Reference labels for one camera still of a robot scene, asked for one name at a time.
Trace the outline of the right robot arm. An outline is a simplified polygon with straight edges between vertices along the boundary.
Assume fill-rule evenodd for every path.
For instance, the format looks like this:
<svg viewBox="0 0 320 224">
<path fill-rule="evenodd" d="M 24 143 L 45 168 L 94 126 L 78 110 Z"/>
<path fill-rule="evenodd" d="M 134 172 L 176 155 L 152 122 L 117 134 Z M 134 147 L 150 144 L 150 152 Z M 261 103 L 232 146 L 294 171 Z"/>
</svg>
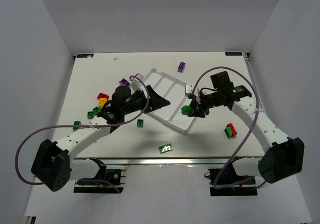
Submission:
<svg viewBox="0 0 320 224">
<path fill-rule="evenodd" d="M 218 172 L 213 185 L 219 189 L 227 188 L 227 184 L 218 183 L 222 176 L 229 177 L 232 185 L 240 185 L 253 177 L 261 177 L 273 184 L 301 172 L 305 150 L 303 141 L 289 137 L 260 111 L 257 92 L 254 89 L 248 90 L 243 85 L 234 86 L 226 71 L 210 78 L 213 85 L 210 94 L 203 94 L 196 85 L 185 86 L 185 95 L 191 103 L 183 107 L 181 113 L 188 117 L 205 118 L 210 109 L 227 107 L 249 128 L 241 145 L 244 145 L 250 135 L 254 135 L 264 152 L 262 158 L 238 158 L 233 153 Z"/>
</svg>

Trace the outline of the green studded lego plate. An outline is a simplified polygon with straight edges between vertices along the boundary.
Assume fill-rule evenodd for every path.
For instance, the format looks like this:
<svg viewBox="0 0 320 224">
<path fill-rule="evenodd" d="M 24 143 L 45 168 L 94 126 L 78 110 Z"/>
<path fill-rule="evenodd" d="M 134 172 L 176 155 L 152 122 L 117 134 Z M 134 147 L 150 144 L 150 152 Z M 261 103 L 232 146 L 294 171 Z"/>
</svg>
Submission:
<svg viewBox="0 0 320 224">
<path fill-rule="evenodd" d="M 172 151 L 173 150 L 173 146 L 172 146 L 171 143 L 169 143 L 169 144 L 162 145 L 162 146 L 158 147 L 158 150 L 159 150 L 160 154 L 164 154 L 164 153 Z"/>
</svg>

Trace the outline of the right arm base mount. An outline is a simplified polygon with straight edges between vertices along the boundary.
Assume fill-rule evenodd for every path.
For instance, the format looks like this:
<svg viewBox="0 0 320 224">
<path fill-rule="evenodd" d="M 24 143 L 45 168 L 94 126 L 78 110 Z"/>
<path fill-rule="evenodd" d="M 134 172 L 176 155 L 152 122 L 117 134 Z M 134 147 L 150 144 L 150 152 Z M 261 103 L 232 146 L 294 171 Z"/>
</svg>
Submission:
<svg viewBox="0 0 320 224">
<path fill-rule="evenodd" d="M 214 181 L 220 169 L 208 169 L 204 173 L 204 178 L 209 180 L 209 190 L 211 197 L 244 197 L 244 196 L 257 196 L 255 179 L 249 180 L 243 184 L 233 185 L 232 187 L 215 189 L 213 187 Z M 231 169 L 226 170 L 217 182 L 217 185 L 227 185 L 236 183 L 249 178 L 249 176 L 237 176 Z"/>
</svg>

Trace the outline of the red curved lego brick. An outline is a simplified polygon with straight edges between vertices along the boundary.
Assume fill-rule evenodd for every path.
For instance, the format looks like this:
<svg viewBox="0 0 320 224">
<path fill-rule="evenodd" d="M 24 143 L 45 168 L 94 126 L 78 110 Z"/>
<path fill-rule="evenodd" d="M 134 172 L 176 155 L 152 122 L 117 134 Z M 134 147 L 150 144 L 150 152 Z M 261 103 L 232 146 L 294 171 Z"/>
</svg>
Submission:
<svg viewBox="0 0 320 224">
<path fill-rule="evenodd" d="M 97 96 L 97 99 L 100 100 L 101 98 L 105 98 L 107 100 L 109 100 L 109 96 L 107 94 L 104 93 L 99 93 Z"/>
</svg>

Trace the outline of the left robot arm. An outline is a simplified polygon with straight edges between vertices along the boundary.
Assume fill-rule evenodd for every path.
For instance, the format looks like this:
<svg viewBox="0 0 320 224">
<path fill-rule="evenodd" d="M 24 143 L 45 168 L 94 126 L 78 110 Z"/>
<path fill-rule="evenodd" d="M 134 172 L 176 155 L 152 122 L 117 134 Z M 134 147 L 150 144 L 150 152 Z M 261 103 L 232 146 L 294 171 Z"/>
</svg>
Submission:
<svg viewBox="0 0 320 224">
<path fill-rule="evenodd" d="M 79 180 L 85 185 L 109 183 L 105 164 L 97 158 L 77 160 L 76 156 L 99 139 L 111 134 L 125 121 L 127 114 L 141 111 L 146 114 L 169 106 L 150 85 L 146 92 L 132 92 L 119 86 L 111 100 L 91 120 L 87 128 L 79 128 L 70 135 L 43 141 L 37 151 L 31 172 L 51 191 L 56 192 L 68 181 Z"/>
</svg>

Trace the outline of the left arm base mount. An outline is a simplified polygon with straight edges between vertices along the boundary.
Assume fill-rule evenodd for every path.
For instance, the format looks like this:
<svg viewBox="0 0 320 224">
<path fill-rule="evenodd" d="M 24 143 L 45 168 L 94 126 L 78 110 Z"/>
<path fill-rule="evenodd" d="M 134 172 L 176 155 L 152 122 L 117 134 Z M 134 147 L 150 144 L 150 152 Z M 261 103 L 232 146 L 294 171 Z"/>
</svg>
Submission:
<svg viewBox="0 0 320 224">
<path fill-rule="evenodd" d="M 70 180 L 75 181 L 74 193 L 121 194 L 126 183 L 125 168 L 107 166 L 96 158 L 73 160 L 70 168 Z"/>
</svg>

